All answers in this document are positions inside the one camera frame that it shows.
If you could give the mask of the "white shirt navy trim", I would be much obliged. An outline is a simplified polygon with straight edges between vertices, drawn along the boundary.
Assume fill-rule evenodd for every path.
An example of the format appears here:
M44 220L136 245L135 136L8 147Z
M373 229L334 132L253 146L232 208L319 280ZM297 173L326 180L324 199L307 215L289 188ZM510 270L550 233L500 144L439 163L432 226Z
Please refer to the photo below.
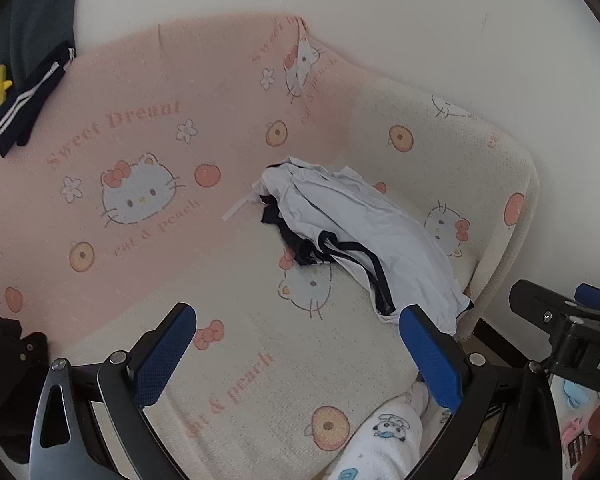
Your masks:
M309 316L321 315L336 266L368 291L384 323L417 306L454 335L472 307L434 234L349 167L332 172L289 157L266 168L225 215L248 203L262 205L262 223L285 244L279 296Z

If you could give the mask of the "pink cream Hello Kitty blanket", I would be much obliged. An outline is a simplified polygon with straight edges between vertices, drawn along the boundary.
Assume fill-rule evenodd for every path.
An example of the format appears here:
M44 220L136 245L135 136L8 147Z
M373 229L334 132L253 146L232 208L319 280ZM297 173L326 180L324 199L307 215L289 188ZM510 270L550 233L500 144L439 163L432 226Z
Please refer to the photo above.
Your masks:
M160 25L80 55L0 155L0 317L100 361L174 304L196 338L148 412L193 479L311 479L415 365L341 266L299 266L254 187L295 158L349 168L439 244L466 337L539 198L531 155L376 76L293 15Z

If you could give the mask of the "navy white-striped folded garment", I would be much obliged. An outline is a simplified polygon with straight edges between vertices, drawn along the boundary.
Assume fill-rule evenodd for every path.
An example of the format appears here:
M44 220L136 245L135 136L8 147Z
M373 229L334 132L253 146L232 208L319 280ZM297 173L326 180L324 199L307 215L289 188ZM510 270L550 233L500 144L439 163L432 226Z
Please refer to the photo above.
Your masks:
M25 146L38 115L76 57L70 41L51 50L24 83L0 106L0 155L5 158L15 146Z

